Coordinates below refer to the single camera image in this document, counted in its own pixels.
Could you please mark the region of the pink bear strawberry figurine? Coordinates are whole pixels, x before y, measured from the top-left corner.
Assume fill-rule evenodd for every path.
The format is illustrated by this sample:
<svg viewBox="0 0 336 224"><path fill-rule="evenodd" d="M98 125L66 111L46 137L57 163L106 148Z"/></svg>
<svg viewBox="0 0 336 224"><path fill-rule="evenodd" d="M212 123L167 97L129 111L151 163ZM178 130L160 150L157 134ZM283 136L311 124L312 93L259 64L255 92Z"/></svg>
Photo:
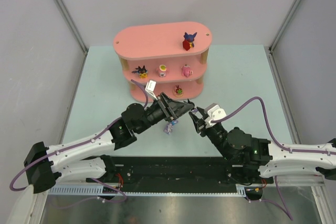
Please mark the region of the pink bear strawberry figurine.
<svg viewBox="0 0 336 224"><path fill-rule="evenodd" d="M183 89L179 85L175 85L173 88L173 94L175 97L179 98L183 96Z"/></svg>

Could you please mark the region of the purple bunny figurine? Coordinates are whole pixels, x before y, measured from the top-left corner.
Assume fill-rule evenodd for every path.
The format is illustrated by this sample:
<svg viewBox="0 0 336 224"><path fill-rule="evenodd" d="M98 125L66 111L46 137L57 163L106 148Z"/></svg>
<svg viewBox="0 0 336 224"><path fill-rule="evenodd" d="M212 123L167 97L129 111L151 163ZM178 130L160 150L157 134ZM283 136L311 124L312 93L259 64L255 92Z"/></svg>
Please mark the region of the purple bunny figurine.
<svg viewBox="0 0 336 224"><path fill-rule="evenodd" d="M165 128L164 128L164 132L165 132L166 134L168 134L168 135L171 135L172 132L173 132L173 127L174 127L174 125L176 125L177 123L178 123L178 120L173 120L173 121L169 122L169 123L165 126Z"/></svg>

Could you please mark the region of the yellow mouse dragon-costume figurine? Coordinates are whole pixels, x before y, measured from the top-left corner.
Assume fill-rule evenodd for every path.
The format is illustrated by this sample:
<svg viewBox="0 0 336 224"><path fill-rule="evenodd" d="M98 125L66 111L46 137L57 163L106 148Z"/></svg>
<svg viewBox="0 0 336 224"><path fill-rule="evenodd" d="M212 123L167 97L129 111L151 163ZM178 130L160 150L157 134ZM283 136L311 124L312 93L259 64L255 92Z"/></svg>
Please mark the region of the yellow mouse dragon-costume figurine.
<svg viewBox="0 0 336 224"><path fill-rule="evenodd" d="M141 66L136 67L135 70L132 71L132 73L138 74L140 79L145 79L148 77L148 70L145 67L145 65L143 65L142 67Z"/></svg>

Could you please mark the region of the yellow mouse navy-hood figurine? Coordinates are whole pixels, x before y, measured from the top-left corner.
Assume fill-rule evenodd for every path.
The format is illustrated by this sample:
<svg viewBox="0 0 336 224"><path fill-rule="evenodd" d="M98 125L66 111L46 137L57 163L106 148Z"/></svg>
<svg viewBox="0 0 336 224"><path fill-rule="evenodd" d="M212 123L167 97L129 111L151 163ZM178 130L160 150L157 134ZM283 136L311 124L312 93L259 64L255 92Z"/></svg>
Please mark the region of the yellow mouse navy-hood figurine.
<svg viewBox="0 0 336 224"><path fill-rule="evenodd" d="M194 48L194 40L197 35L197 32L193 34L188 34L187 32L184 33L184 40L182 42L182 46L184 50L189 51L190 49Z"/></svg>

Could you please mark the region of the black purple-bow imp figurine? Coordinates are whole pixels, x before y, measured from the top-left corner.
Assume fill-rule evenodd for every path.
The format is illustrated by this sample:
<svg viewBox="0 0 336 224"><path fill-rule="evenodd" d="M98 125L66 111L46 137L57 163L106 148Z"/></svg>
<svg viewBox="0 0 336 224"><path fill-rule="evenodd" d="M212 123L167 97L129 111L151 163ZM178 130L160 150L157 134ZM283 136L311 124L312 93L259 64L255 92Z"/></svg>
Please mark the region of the black purple-bow imp figurine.
<svg viewBox="0 0 336 224"><path fill-rule="evenodd" d="M189 105L192 105L192 106L193 106L192 109L190 110L190 112L192 112L192 113L196 113L196 112L198 111L197 107L195 106L195 103L192 102L190 99L187 100L187 103L188 103Z"/></svg>

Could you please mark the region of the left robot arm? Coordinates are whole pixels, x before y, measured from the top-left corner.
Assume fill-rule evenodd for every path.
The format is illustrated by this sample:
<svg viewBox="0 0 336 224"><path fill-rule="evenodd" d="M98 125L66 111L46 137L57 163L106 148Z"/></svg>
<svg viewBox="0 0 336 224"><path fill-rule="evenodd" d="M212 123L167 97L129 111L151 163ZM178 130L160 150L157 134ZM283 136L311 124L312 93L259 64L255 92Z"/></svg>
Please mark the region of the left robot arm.
<svg viewBox="0 0 336 224"><path fill-rule="evenodd" d="M172 122L192 111L190 100L176 101L160 93L150 106L132 103L104 130L65 145L34 144L24 160L25 173L34 193L42 193L61 181L113 177L109 151L127 147L137 135L160 121Z"/></svg>

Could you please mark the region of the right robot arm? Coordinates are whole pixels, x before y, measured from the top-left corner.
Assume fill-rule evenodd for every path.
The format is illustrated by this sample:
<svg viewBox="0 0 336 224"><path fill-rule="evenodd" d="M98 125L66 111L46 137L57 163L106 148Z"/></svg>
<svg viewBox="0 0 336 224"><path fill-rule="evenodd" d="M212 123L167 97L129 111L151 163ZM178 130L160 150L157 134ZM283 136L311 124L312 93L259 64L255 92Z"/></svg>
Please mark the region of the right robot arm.
<svg viewBox="0 0 336 224"><path fill-rule="evenodd" d="M281 144L274 140L256 138L238 127L227 131L220 122L225 115L217 104L189 113L196 132L208 137L225 162L231 166L229 174L251 182L253 177L272 178L279 175L317 175L335 180L335 139L325 144Z"/></svg>

